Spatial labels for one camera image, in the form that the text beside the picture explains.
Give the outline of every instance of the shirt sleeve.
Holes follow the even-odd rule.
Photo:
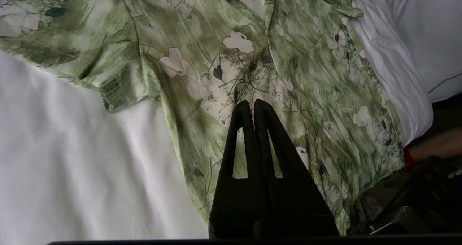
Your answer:
[[[123,0],[7,0],[0,49],[78,86],[106,110],[147,96],[136,29]]]

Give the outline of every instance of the floral pattern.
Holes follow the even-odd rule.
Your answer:
[[[395,108],[351,26],[362,12],[354,0],[257,1],[8,0],[0,49],[99,89],[109,112],[162,105],[205,221],[234,106],[269,102],[344,234],[355,198],[402,166]],[[242,148],[236,161],[245,176]]]

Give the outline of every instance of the green floral shirt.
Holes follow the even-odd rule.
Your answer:
[[[99,89],[109,112],[161,104],[205,220],[233,107],[269,102],[345,234],[353,201],[402,166],[394,105],[350,25],[362,12],[354,0],[257,2],[8,0],[0,49]]]

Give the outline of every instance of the wrinkled fabric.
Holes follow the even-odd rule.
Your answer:
[[[0,13],[0,49],[99,89],[109,112],[162,105],[205,220],[242,100],[274,107],[342,234],[356,197],[402,166],[394,105],[350,25],[354,0],[8,0]],[[233,174],[246,175],[242,149]]]

